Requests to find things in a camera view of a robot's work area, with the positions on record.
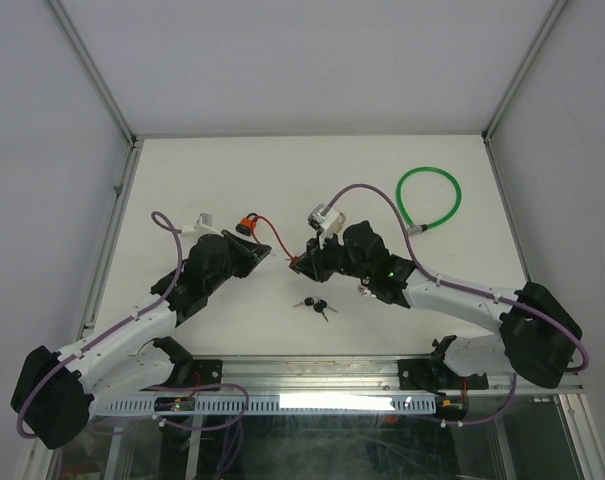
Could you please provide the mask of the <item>red cable padlock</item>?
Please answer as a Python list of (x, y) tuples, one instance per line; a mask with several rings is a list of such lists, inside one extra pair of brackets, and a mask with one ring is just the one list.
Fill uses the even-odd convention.
[(278, 244), (278, 246), (280, 247), (283, 255), (285, 256), (288, 265), (289, 266), (295, 266), (297, 264), (297, 261), (299, 259), (299, 257), (297, 255), (295, 255), (286, 245), (285, 241), (283, 240), (282, 236), (280, 235), (279, 230), (277, 229), (277, 227), (275, 226), (275, 224), (268, 219), (267, 217), (263, 216), (263, 215), (259, 215), (256, 214), (254, 216), (254, 220), (252, 221), (253, 226), (252, 226), (252, 235), (253, 235), (253, 239), (254, 240), (258, 240), (258, 236), (256, 234), (257, 229), (258, 229), (258, 225), (260, 223), (264, 223), (269, 230), (271, 231), (271, 233), (273, 234), (273, 236), (275, 237), (275, 240)]

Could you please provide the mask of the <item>silver key pair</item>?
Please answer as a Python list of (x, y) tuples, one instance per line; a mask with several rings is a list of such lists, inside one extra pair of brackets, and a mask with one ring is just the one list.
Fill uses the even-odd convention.
[(375, 294), (367, 286), (365, 286), (365, 285), (360, 284), (360, 285), (357, 286), (357, 289), (358, 289), (358, 292), (363, 297), (366, 297), (366, 298), (374, 298), (375, 297)]

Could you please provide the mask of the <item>brass padlock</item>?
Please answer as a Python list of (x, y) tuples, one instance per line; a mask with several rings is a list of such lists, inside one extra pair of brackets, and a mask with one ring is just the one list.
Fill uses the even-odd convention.
[(336, 232), (339, 232), (343, 228), (345, 221), (346, 221), (346, 216), (343, 214), (340, 214), (335, 222), (335, 231)]

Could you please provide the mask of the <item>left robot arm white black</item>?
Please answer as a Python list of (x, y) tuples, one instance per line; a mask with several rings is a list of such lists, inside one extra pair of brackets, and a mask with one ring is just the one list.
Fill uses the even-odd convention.
[(55, 450), (121, 397), (186, 385), (192, 355), (173, 339), (174, 331), (204, 309), (227, 280), (247, 277), (270, 252), (270, 246), (227, 230), (203, 234), (125, 318), (56, 350), (32, 350), (10, 402), (19, 434)]

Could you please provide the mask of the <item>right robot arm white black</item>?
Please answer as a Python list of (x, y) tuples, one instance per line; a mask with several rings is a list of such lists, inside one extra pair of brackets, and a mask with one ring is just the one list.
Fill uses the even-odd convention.
[(491, 288), (441, 275), (391, 253), (367, 221), (349, 226), (342, 237), (310, 239), (290, 267), (318, 283), (334, 274), (356, 278), (385, 304), (442, 313), (485, 330), (483, 336), (453, 334), (435, 343), (429, 374), (441, 387), (498, 372), (554, 389), (569, 372), (583, 335), (543, 285)]

